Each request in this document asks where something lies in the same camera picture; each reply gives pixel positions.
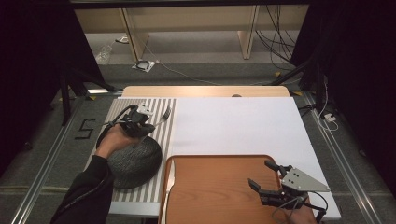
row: black sleeve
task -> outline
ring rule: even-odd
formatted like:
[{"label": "black sleeve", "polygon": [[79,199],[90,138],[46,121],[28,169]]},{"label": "black sleeve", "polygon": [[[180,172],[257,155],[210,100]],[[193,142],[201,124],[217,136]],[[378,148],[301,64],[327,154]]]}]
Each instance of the black sleeve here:
[{"label": "black sleeve", "polygon": [[87,169],[74,179],[50,223],[106,223],[113,182],[107,160],[92,156]]}]

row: gray floor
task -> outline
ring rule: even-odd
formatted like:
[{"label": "gray floor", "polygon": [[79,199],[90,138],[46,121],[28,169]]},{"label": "gray floor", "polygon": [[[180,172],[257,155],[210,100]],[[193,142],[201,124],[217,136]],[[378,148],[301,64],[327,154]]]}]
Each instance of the gray floor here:
[{"label": "gray floor", "polygon": [[[294,38],[298,34],[298,32],[290,33]],[[274,80],[275,72],[286,72],[271,64],[270,53],[257,37],[254,40],[251,58],[243,60],[235,32],[200,32],[151,34],[148,47],[152,53],[147,50],[143,59],[160,60],[178,73],[160,64],[156,64],[149,73],[143,73],[131,68],[134,62],[128,45],[112,43],[115,38],[122,35],[87,35],[94,55],[106,43],[112,46],[109,65],[101,65],[100,68],[107,83],[121,88],[130,85],[208,85],[205,81],[222,85],[252,85]],[[292,67],[276,57],[273,61],[277,66]],[[290,83],[286,84],[289,90],[298,90],[297,82],[294,81],[299,77],[294,77],[287,82]],[[87,84],[87,86],[90,89],[97,88],[92,84]],[[304,94],[305,96],[293,96],[297,106],[308,104],[307,95],[309,96],[310,93]],[[26,223],[49,222],[72,179],[84,168],[106,113],[116,97],[96,96],[94,99],[83,100]],[[71,101],[71,104],[73,108],[76,108],[78,101]],[[0,223],[11,222],[23,196],[34,182],[42,162],[46,159],[61,130],[62,102],[59,95],[55,96],[52,106],[53,110],[43,118],[32,137],[33,150],[21,152],[0,179],[2,211]],[[373,165],[359,153],[359,144],[355,141],[352,131],[349,130],[342,116],[336,115],[336,117],[339,129],[332,132],[332,135],[353,168],[354,175],[359,179],[382,223],[396,223],[395,199]],[[86,123],[87,127],[93,128],[92,137],[77,140],[76,137],[86,134],[78,131],[84,119],[94,119]],[[372,223],[364,218],[350,186],[340,172],[328,142],[317,125],[315,114],[309,112],[302,119],[343,216],[341,220],[328,223]],[[140,218],[109,216],[107,223],[140,223]]]}]

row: white table surface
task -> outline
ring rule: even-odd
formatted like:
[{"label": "white table surface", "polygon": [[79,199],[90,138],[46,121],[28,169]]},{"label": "white table surface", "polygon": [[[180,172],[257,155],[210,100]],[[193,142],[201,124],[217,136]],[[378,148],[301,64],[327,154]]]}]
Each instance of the white table surface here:
[{"label": "white table surface", "polygon": [[[177,98],[174,113],[170,155],[265,154],[327,185],[291,97]],[[320,194],[329,204],[323,220],[341,218],[332,194]],[[311,193],[310,202],[325,206]],[[142,207],[144,216],[158,216],[158,203],[112,203],[110,213],[136,215]]]}]

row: striped mat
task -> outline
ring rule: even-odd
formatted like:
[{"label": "striped mat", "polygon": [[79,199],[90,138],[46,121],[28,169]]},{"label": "striped mat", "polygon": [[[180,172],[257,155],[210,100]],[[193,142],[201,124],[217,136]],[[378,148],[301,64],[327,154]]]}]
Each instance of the striped mat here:
[{"label": "striped mat", "polygon": [[153,133],[149,136],[155,139],[163,150],[163,163],[158,171],[158,173],[151,178],[151,180],[135,189],[114,189],[112,202],[137,202],[137,203],[159,203],[161,201],[161,189],[163,188],[163,172],[166,160],[171,156],[170,140],[172,127],[174,122],[174,111],[177,105],[177,99],[175,98],[136,98],[136,99],[115,99],[108,111],[105,122],[113,120],[122,109],[128,105],[139,105],[142,102],[154,112],[154,115],[150,117],[148,123],[157,123],[166,107],[169,105],[172,107],[171,117],[158,126]]}]

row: metal rail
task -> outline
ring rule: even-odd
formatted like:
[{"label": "metal rail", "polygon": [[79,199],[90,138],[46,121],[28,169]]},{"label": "metal rail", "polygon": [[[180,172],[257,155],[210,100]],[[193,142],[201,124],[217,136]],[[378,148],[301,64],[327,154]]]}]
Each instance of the metal rail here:
[{"label": "metal rail", "polygon": [[67,123],[64,126],[62,126],[61,130],[59,131],[55,139],[55,142],[53,143],[51,149],[49,150],[49,154],[47,155],[47,158],[44,160],[43,165],[41,166],[40,170],[38,171],[35,177],[35,180],[33,181],[32,185],[30,186],[29,190],[24,196],[23,200],[21,201],[21,204],[18,207],[16,214],[12,219],[11,224],[25,223],[30,213],[32,212],[33,206],[37,201],[40,191],[44,186],[50,174],[52,166],[55,163],[56,158],[58,157],[59,151],[64,144],[64,139],[69,132],[74,117],[76,116],[78,110],[81,108],[83,102],[84,102],[84,97],[78,97],[76,99],[76,107],[69,121],[67,121]]},{"label": "metal rail", "polygon": [[[315,103],[313,97],[311,95],[307,95],[306,93],[304,93],[304,99],[309,105]],[[343,150],[338,145],[335,137],[332,135],[332,132],[324,130],[322,127],[320,127],[318,123],[318,111],[315,110],[312,113],[312,117],[318,125],[319,131],[323,135],[323,138],[326,141],[327,146],[329,147],[329,150],[332,153],[332,156],[337,163],[338,168],[346,181],[346,184],[350,189],[350,192],[355,198],[355,201],[359,209],[361,210],[364,219],[367,223],[381,224],[381,218],[376,212],[373,202],[364,190],[364,187],[359,181],[359,178],[353,172],[351,165],[349,164],[346,156],[344,155]],[[324,125],[325,128],[330,129],[327,123]]]}]

